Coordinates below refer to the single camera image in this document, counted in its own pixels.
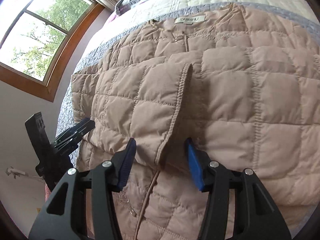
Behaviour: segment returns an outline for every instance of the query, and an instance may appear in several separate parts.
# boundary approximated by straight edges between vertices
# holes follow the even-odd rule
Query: size tag
[[[199,23],[204,22],[205,15],[200,16],[194,16],[194,17],[179,17],[177,18],[174,23],[185,23],[185,24],[193,24],[193,23]]]

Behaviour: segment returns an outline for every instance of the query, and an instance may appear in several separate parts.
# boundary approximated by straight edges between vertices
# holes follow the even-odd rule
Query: tree
[[[47,10],[36,11],[36,14],[68,31],[88,6],[83,0],[55,0]],[[25,74],[43,78],[65,35],[48,25],[41,29],[33,23],[32,30],[23,36],[36,41],[38,45],[28,51],[14,48],[11,62],[24,64],[27,67],[23,71]]]

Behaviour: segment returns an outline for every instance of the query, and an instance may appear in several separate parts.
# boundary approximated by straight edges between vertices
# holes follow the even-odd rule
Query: quilted jacket
[[[151,20],[72,76],[75,121],[96,123],[77,168],[137,141],[128,184],[114,194],[123,239],[197,238],[208,195],[191,179],[188,137],[229,169],[252,168],[290,229],[320,200],[319,45],[298,24],[250,7],[192,16],[203,15]]]

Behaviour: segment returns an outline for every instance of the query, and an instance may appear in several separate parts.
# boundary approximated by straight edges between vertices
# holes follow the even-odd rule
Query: wall
[[[70,76],[90,38],[102,28],[110,16],[105,9],[89,27],[68,62],[53,103],[37,98],[0,81],[0,199],[20,230],[27,236],[36,218],[37,207],[44,203],[44,185],[29,178],[13,179],[5,174],[12,166],[37,176],[37,156],[30,143],[24,122],[34,113],[42,112],[50,141],[55,138],[60,106]]]

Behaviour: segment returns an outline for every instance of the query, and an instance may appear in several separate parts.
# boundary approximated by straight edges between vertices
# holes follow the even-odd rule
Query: window mullion
[[[34,18],[37,18],[38,20],[45,22],[47,25],[50,25],[51,27],[55,28],[57,31],[59,31],[59,32],[65,34],[65,35],[68,35],[69,32],[67,30],[65,30],[65,29],[61,28],[60,26],[48,21],[47,19],[45,19],[45,18],[43,18],[43,17],[41,17],[41,16],[39,16],[39,15],[37,15],[37,14],[27,10],[27,9],[24,9],[23,11],[25,13],[27,13],[27,14],[30,14]]]

